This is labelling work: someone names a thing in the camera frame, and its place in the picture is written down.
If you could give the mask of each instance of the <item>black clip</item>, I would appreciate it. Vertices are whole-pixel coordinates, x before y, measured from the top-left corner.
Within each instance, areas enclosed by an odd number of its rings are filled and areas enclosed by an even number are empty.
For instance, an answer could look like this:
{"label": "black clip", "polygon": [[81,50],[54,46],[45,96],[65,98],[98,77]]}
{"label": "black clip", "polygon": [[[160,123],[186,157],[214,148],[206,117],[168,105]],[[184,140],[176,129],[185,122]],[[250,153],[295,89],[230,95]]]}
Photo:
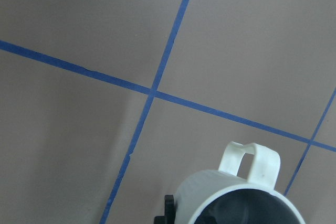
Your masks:
{"label": "black clip", "polygon": [[175,202],[173,195],[164,196],[164,216],[156,216],[154,224],[174,224]]}

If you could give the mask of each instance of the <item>blue tape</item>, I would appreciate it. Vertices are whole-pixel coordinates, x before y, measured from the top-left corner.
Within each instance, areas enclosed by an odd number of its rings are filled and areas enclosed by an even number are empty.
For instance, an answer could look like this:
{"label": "blue tape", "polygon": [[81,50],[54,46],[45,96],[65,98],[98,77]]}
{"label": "blue tape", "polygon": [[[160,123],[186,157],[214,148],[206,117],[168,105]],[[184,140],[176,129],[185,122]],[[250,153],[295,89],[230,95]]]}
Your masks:
{"label": "blue tape", "polygon": [[291,179],[290,179],[290,181],[289,181],[289,183],[288,183],[288,185],[286,187],[285,193],[283,194],[284,196],[287,195],[287,193],[289,192],[289,189],[291,188],[291,186],[292,186],[292,184],[293,184],[296,176],[298,175],[298,172],[299,172],[299,170],[301,168],[301,165],[302,165],[303,161],[305,160],[305,158],[307,156],[307,153],[308,153],[308,151],[310,149],[310,146],[311,145],[315,145],[315,146],[324,146],[324,147],[327,147],[327,145],[324,145],[324,144],[319,143],[319,142],[315,142],[314,140],[315,140],[315,137],[316,137],[317,133],[320,130],[320,127],[321,127],[321,125],[322,125],[322,123],[324,121],[324,118],[325,118],[327,112],[329,111],[329,108],[330,108],[330,106],[332,104],[332,101],[335,98],[335,95],[336,95],[336,88],[334,89],[334,92],[332,93],[332,95],[331,95],[331,97],[329,99],[329,102],[328,102],[328,104],[327,104],[327,106],[326,106],[326,108],[325,108],[325,110],[324,110],[324,112],[323,112],[323,114],[322,114],[322,116],[320,118],[319,123],[317,124],[317,126],[316,126],[316,128],[314,130],[314,133],[313,133],[313,135],[312,135],[309,143],[307,144],[306,149],[303,152],[303,155],[301,156],[301,159],[299,160],[299,163],[298,163],[298,165],[297,165],[297,167],[296,167],[296,169],[295,169],[295,171],[294,171],[294,173],[293,173],[293,175],[292,175],[292,177],[291,177]]}
{"label": "blue tape", "polygon": [[280,136],[288,137],[288,138],[291,138],[291,139],[294,139],[294,140],[297,140],[297,141],[300,141],[300,142],[309,143],[309,139],[304,138],[302,136],[298,136],[298,135],[295,135],[295,134],[292,134],[292,133],[289,133],[289,132],[286,132],[286,131],[282,131],[282,130],[273,128],[271,126],[267,126],[267,125],[264,125],[264,124],[261,124],[261,123],[257,123],[257,122],[251,121],[249,119],[246,119],[246,118],[241,118],[240,116],[232,115],[232,114],[226,113],[224,111],[216,110],[216,109],[201,105],[199,103],[195,103],[195,102],[191,102],[191,101],[179,98],[179,97],[175,97],[175,96],[170,95],[170,94],[166,94],[166,93],[157,91],[155,96],[157,98],[162,99],[162,100],[170,101],[170,102],[180,104],[180,105],[192,108],[192,109],[200,110],[200,111],[203,111],[203,112],[211,114],[211,115],[216,115],[216,116],[219,116],[221,118],[225,118],[225,119],[229,119],[231,121],[235,121],[237,123],[245,124],[245,125],[260,129],[260,130],[268,131],[268,132],[271,132],[271,133],[274,133],[274,134],[277,134],[277,135],[280,135]]}
{"label": "blue tape", "polygon": [[163,51],[163,55],[162,55],[159,67],[158,67],[158,69],[156,71],[156,74],[155,74],[155,78],[154,78],[154,81],[153,81],[153,84],[152,84],[152,88],[151,88],[150,93],[147,97],[145,106],[142,110],[139,122],[137,124],[137,127],[135,129],[135,132],[134,132],[134,135],[132,137],[131,143],[129,145],[129,148],[126,152],[126,155],[125,155],[124,160],[122,162],[122,165],[120,167],[120,170],[119,170],[118,176],[116,178],[116,181],[114,182],[110,197],[109,197],[109,199],[106,203],[103,215],[100,219],[100,222],[99,222],[100,224],[105,224],[106,223],[106,220],[107,220],[107,218],[109,216],[109,213],[110,213],[110,210],[111,210],[111,206],[112,206],[112,204],[113,204],[113,202],[114,202],[114,200],[117,196],[117,193],[118,193],[118,190],[120,188],[122,179],[125,175],[125,172],[128,168],[128,165],[129,165],[129,162],[130,162],[130,159],[131,159],[130,156],[134,152],[134,148],[135,148],[135,146],[138,142],[138,139],[139,139],[139,136],[141,134],[144,122],[145,122],[145,120],[148,116],[149,110],[150,110],[151,105],[153,103],[154,95],[155,95],[155,93],[157,91],[157,88],[159,87],[160,81],[162,79],[164,69],[167,65],[170,53],[171,53],[173,45],[174,45],[174,41],[175,41],[177,32],[180,28],[180,25],[181,25],[183,16],[185,14],[186,8],[188,6],[188,3],[189,3],[189,0],[182,0],[182,2],[180,4],[180,7],[178,9],[178,12],[177,12],[172,30],[170,32],[166,47]]}
{"label": "blue tape", "polygon": [[58,68],[62,68],[62,69],[74,72],[74,73],[78,73],[83,76],[91,77],[91,78],[94,78],[100,81],[104,81],[104,82],[114,84],[114,85],[117,85],[123,88],[137,91],[143,94],[149,94],[150,92],[150,89],[147,87],[144,87],[144,86],[141,86],[141,85],[129,82],[129,81],[125,81],[117,77],[108,76],[107,74],[104,74],[104,73],[91,71],[79,65],[69,63],[64,60],[57,59],[55,57],[44,55],[39,52],[35,52],[27,48],[20,47],[20,46],[17,46],[17,45],[14,45],[14,44],[2,41],[2,40],[0,40],[0,49],[29,58],[29,59],[40,61],[40,62],[49,64],[49,65],[52,65],[54,67],[58,67]]}
{"label": "blue tape", "polygon": [[314,145],[314,146],[317,146],[317,147],[320,147],[322,149],[326,149],[326,150],[329,150],[329,151],[332,151],[332,152],[336,152],[336,147],[330,146],[328,144],[323,144],[323,143],[314,141],[314,142],[311,143],[311,145]]}

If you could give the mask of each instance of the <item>floor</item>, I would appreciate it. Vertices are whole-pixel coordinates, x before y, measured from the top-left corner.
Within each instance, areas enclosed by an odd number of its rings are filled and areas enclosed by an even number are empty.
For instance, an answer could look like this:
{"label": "floor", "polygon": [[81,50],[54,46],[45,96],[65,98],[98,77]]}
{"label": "floor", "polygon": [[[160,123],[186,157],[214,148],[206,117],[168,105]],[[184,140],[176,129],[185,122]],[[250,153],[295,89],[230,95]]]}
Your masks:
{"label": "floor", "polygon": [[336,0],[0,3],[1,223],[152,223],[230,141],[334,223]]}

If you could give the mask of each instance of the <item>blue tape line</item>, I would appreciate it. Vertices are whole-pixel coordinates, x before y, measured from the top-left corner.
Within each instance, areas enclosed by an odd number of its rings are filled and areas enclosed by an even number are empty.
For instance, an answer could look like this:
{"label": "blue tape line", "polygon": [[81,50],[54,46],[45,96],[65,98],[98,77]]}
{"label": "blue tape line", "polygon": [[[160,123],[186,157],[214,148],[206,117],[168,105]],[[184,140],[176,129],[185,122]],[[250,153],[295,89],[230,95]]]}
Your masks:
{"label": "blue tape line", "polygon": [[282,131],[282,130],[273,128],[271,126],[267,126],[267,125],[264,125],[264,124],[261,124],[261,123],[257,123],[257,122],[251,121],[249,119],[246,119],[246,118],[241,118],[240,116],[232,115],[232,114],[226,113],[224,111],[213,109],[213,108],[201,105],[199,103],[195,103],[195,102],[191,102],[191,101],[179,98],[179,97],[175,97],[175,96],[170,95],[170,94],[166,94],[166,93],[157,91],[155,96],[157,98],[162,99],[162,100],[170,101],[170,102],[180,104],[180,105],[192,108],[192,109],[200,110],[200,111],[203,111],[203,112],[211,114],[211,115],[216,115],[216,116],[219,116],[221,118],[225,118],[225,119],[229,119],[231,121],[235,121],[237,123],[245,124],[245,125],[248,125],[248,126],[251,126],[251,127],[254,127],[254,128],[258,128],[260,130],[268,131],[268,132],[271,132],[271,133],[274,133],[274,134],[277,134],[277,135],[280,135],[280,136],[288,137],[288,138],[291,138],[291,139],[294,139],[294,140],[297,140],[297,141],[300,141],[300,142],[309,143],[309,139],[304,138],[302,136],[298,136],[298,135],[295,135],[295,134],[292,134],[292,133],[289,133],[289,132],[286,132],[286,131]]}
{"label": "blue tape line", "polygon": [[150,92],[150,89],[147,87],[144,87],[144,86],[141,86],[141,85],[129,82],[129,81],[125,81],[117,77],[108,76],[107,74],[104,74],[104,73],[91,71],[79,65],[69,63],[64,60],[57,59],[55,57],[44,55],[39,52],[35,52],[27,48],[20,47],[20,46],[17,46],[17,45],[14,45],[14,44],[2,41],[2,40],[0,40],[0,49],[29,58],[29,59],[40,61],[40,62],[49,64],[49,65],[52,65],[54,67],[58,67],[58,68],[62,68],[62,69],[74,72],[74,73],[78,73],[83,76],[91,77],[91,78],[94,78],[100,81],[104,81],[104,82],[111,83],[111,84],[114,84],[114,85],[117,85],[123,88],[137,91],[143,94],[149,94]]}
{"label": "blue tape line", "polygon": [[131,143],[130,143],[130,145],[128,147],[128,150],[126,152],[126,155],[124,157],[122,165],[120,167],[120,170],[119,170],[118,176],[116,178],[116,181],[114,182],[114,185],[113,185],[111,194],[109,196],[109,199],[108,199],[108,201],[106,203],[104,212],[103,212],[103,214],[101,216],[101,219],[100,219],[100,222],[99,222],[100,224],[105,224],[106,220],[107,220],[107,218],[109,216],[111,206],[112,206],[112,204],[114,202],[114,199],[117,196],[117,192],[119,190],[120,184],[121,184],[122,179],[123,179],[123,177],[125,175],[125,172],[127,170],[128,164],[129,164],[129,162],[131,160],[131,154],[133,153],[134,148],[136,146],[136,143],[138,142],[139,136],[141,134],[144,122],[145,122],[145,120],[146,120],[146,118],[148,116],[148,113],[149,113],[150,107],[152,105],[153,99],[154,99],[153,96],[148,96],[148,98],[146,100],[146,103],[145,103],[145,106],[144,106],[144,108],[142,110],[142,113],[141,113],[140,119],[138,121],[137,127],[135,128],[133,138],[132,138]]}
{"label": "blue tape line", "polygon": [[318,145],[322,146],[322,145],[323,145],[323,144],[321,144],[321,143],[315,142],[314,139],[315,139],[317,133],[318,133],[319,130],[320,130],[320,127],[321,127],[321,125],[322,125],[322,123],[323,123],[323,121],[324,121],[324,118],[325,118],[327,112],[329,111],[329,108],[330,108],[330,106],[331,106],[331,104],[332,104],[332,101],[333,101],[334,98],[335,98],[335,95],[336,95],[336,88],[334,89],[334,92],[332,93],[332,95],[331,95],[331,97],[330,97],[330,99],[329,99],[329,102],[328,102],[328,104],[327,104],[327,106],[326,106],[326,108],[325,108],[325,110],[324,110],[324,112],[323,112],[323,114],[322,114],[322,116],[321,116],[321,118],[320,118],[320,121],[319,121],[319,123],[317,124],[317,126],[316,126],[316,128],[315,128],[315,130],[314,130],[314,133],[313,133],[313,135],[312,135],[312,137],[311,137],[311,140],[310,140],[309,143],[307,144],[307,147],[306,147],[306,149],[304,150],[303,155],[301,156],[301,159],[299,160],[299,163],[298,163],[298,165],[297,165],[297,167],[296,167],[296,169],[295,169],[295,171],[294,171],[294,173],[293,173],[293,175],[292,175],[292,177],[291,177],[291,179],[290,179],[290,181],[289,181],[289,183],[288,183],[288,185],[287,185],[287,188],[286,188],[286,190],[285,190],[285,193],[283,194],[284,196],[286,196],[286,195],[288,194],[289,189],[291,188],[291,186],[292,186],[292,184],[293,184],[293,182],[294,182],[296,176],[298,175],[298,172],[299,172],[299,170],[300,170],[300,168],[301,168],[301,165],[302,165],[303,161],[305,160],[305,158],[306,158],[306,156],[307,156],[307,153],[308,153],[308,151],[309,151],[309,149],[310,149],[310,146],[311,146],[312,144],[313,144],[313,145],[316,145],[316,146],[318,146]]}
{"label": "blue tape line", "polygon": [[185,11],[187,9],[188,3],[189,3],[189,0],[182,0],[181,1],[180,7],[178,9],[178,12],[177,12],[177,15],[176,15],[173,27],[172,27],[172,30],[170,32],[170,35],[169,35],[169,38],[168,38],[168,41],[167,41],[167,44],[166,44],[166,47],[163,51],[163,55],[162,55],[160,65],[158,67],[158,70],[156,72],[156,75],[155,75],[155,78],[154,78],[154,81],[153,81],[153,85],[152,85],[152,90],[153,91],[156,91],[157,88],[159,87],[164,69],[167,65],[169,55],[172,51],[174,41],[175,41],[177,32],[180,28],[180,25],[181,25],[183,16],[185,14]]}
{"label": "blue tape line", "polygon": [[130,156],[133,153],[134,148],[135,148],[135,146],[136,146],[136,144],[138,142],[138,139],[139,139],[139,136],[141,134],[144,122],[145,122],[145,120],[146,120],[146,118],[148,116],[149,110],[150,110],[151,105],[153,103],[154,95],[155,95],[155,93],[157,91],[157,88],[159,87],[160,81],[162,79],[164,69],[165,69],[165,67],[167,65],[170,53],[171,53],[173,45],[174,45],[174,41],[175,41],[177,32],[178,32],[178,30],[180,28],[180,25],[181,25],[183,16],[185,14],[186,8],[188,6],[188,3],[189,3],[189,0],[182,0],[182,2],[180,4],[180,7],[178,9],[178,12],[177,12],[177,15],[176,15],[176,18],[175,18],[172,30],[170,32],[170,35],[169,35],[166,47],[164,49],[164,52],[163,52],[163,55],[162,55],[159,67],[158,67],[157,72],[155,74],[155,78],[154,78],[154,81],[153,81],[153,84],[152,84],[152,88],[151,88],[150,93],[149,93],[149,95],[147,97],[145,106],[144,106],[144,108],[142,110],[139,122],[137,124],[137,127],[135,129],[134,135],[132,137],[131,143],[129,145],[129,148],[128,148],[127,152],[126,152],[126,155],[125,155],[124,160],[122,162],[122,165],[120,167],[117,179],[114,182],[114,185],[113,185],[110,197],[109,197],[109,199],[108,199],[108,201],[106,203],[103,215],[102,215],[102,217],[100,219],[100,222],[99,222],[100,224],[105,224],[106,223],[108,215],[109,215],[109,212],[111,210],[111,206],[112,206],[112,204],[113,204],[113,202],[114,202],[114,200],[115,200],[115,198],[117,196],[117,193],[118,193],[118,190],[120,188],[122,179],[123,179],[123,177],[125,175],[125,172],[126,172],[126,170],[128,168],[128,164],[129,164],[130,159],[131,159]]}
{"label": "blue tape line", "polygon": [[322,149],[326,149],[326,150],[329,150],[329,151],[332,151],[332,152],[336,152],[336,147],[330,146],[328,144],[323,144],[323,143],[314,141],[314,142],[311,143],[311,145],[314,145],[314,146],[317,146],[317,147],[320,147]]}

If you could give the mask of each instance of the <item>black object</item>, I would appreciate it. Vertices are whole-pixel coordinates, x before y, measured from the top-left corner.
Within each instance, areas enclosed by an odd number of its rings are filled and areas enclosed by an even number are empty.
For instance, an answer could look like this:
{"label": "black object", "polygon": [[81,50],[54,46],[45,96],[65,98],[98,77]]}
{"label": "black object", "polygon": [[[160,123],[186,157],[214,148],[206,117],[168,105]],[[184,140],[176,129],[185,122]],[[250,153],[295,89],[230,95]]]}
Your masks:
{"label": "black object", "polygon": [[[173,195],[164,197],[164,216],[154,224],[175,223]],[[279,198],[256,189],[240,189],[220,196],[207,205],[194,224],[299,224],[291,209]]]}
{"label": "black object", "polygon": [[156,216],[154,224],[174,224],[175,202],[173,195],[164,196],[164,216]]}

